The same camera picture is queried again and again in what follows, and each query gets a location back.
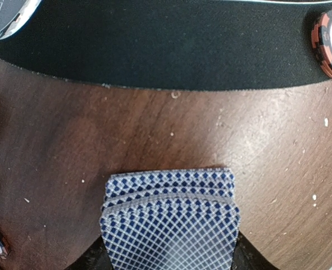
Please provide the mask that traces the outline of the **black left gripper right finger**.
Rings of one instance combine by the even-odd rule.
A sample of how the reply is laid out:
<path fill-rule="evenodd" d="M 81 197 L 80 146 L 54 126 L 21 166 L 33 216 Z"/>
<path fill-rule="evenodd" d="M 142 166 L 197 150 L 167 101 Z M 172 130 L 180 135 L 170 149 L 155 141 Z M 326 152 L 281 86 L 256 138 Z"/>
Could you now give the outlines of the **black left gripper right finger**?
<path fill-rule="evenodd" d="M 244 236 L 238 235 L 231 270 L 278 270 Z"/>

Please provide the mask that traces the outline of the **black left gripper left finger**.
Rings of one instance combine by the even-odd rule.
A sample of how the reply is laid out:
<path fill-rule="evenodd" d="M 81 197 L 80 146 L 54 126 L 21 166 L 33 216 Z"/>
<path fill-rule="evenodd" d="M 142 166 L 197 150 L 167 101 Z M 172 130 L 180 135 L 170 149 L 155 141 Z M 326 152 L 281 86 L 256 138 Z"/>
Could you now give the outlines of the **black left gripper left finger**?
<path fill-rule="evenodd" d="M 112 264 L 103 239 L 97 238 L 95 242 L 65 270 L 112 270 Z"/>

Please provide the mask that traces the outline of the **blue playing card deck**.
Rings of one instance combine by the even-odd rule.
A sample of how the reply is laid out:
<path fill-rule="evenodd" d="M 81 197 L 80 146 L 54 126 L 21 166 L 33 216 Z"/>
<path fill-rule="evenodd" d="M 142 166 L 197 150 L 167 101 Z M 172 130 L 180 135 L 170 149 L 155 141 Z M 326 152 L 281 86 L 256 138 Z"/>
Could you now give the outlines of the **blue playing card deck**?
<path fill-rule="evenodd" d="M 113 174 L 101 236 L 114 269 L 230 269 L 240 226 L 228 168 Z"/>

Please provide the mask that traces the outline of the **clear acrylic dealer button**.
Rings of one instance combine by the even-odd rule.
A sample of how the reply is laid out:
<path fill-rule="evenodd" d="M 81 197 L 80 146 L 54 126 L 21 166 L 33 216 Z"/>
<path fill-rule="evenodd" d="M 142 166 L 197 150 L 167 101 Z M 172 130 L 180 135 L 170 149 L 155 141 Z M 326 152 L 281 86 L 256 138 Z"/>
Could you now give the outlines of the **clear acrylic dealer button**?
<path fill-rule="evenodd" d="M 0 0 L 0 40 L 19 31 L 41 2 L 41 0 Z"/>

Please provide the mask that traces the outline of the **round black poker mat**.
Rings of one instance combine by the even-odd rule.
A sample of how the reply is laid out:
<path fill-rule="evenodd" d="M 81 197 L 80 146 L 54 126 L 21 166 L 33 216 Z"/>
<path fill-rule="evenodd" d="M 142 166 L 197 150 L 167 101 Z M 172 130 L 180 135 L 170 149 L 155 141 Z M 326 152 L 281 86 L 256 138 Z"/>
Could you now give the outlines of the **round black poker mat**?
<path fill-rule="evenodd" d="M 56 78 L 222 91 L 326 80 L 312 48 L 332 1 L 42 1 L 0 59 Z"/>

